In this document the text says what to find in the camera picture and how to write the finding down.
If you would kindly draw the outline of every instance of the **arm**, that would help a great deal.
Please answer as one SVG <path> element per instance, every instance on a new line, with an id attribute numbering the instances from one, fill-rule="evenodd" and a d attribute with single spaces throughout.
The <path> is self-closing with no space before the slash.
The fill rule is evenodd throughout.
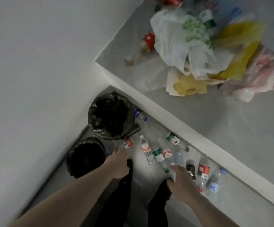
<path id="1" fill-rule="evenodd" d="M 110 181 L 128 174 L 127 159 L 124 151 L 114 151 L 99 168 L 43 200 L 11 227 L 79 227 Z"/>
<path id="2" fill-rule="evenodd" d="M 193 210 L 203 227 L 238 227 L 199 193 L 196 184 L 184 167 L 171 166 L 171 168 L 176 172 L 176 181 L 167 181 L 172 194 Z"/>

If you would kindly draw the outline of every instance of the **trash bin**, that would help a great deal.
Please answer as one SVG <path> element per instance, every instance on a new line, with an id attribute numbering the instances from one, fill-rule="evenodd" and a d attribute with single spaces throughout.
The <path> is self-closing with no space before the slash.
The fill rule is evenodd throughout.
<path id="1" fill-rule="evenodd" d="M 105 140 L 122 139 L 132 129 L 134 121 L 131 102 L 117 93 L 97 97 L 88 113 L 90 129 Z"/>
<path id="2" fill-rule="evenodd" d="M 108 156 L 97 137 L 88 137 L 68 153 L 66 165 L 70 175 L 80 178 L 100 167 Z"/>

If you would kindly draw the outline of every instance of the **trash bin liner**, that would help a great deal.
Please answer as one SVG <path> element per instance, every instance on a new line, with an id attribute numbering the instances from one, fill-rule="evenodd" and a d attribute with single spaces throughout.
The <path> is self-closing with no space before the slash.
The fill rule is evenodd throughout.
<path id="1" fill-rule="evenodd" d="M 70 175 L 80 178 L 100 167 L 108 156 L 97 137 L 88 137 L 68 153 L 66 165 Z"/>
<path id="2" fill-rule="evenodd" d="M 135 112 L 131 102 L 117 93 L 97 97 L 88 113 L 90 129 L 105 140 L 121 139 L 130 131 L 134 121 Z"/>

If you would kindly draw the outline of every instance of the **person's left arm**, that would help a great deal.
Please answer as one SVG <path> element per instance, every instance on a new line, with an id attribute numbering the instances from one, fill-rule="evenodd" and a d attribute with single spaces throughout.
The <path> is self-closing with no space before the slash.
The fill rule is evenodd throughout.
<path id="1" fill-rule="evenodd" d="M 110 181 L 128 174 L 127 159 L 123 150 L 114 151 L 102 166 L 52 194 L 10 227 L 79 227 Z"/>

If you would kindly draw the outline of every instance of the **forearm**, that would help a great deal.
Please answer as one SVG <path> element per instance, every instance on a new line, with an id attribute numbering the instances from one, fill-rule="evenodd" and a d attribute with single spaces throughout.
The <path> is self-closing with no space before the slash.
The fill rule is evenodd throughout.
<path id="1" fill-rule="evenodd" d="M 42 201 L 11 227 L 78 227 L 112 179 L 109 163 L 103 164 Z"/>
<path id="2" fill-rule="evenodd" d="M 188 205 L 203 227 L 238 227 L 237 224 L 200 194 L 196 195 L 194 201 Z"/>

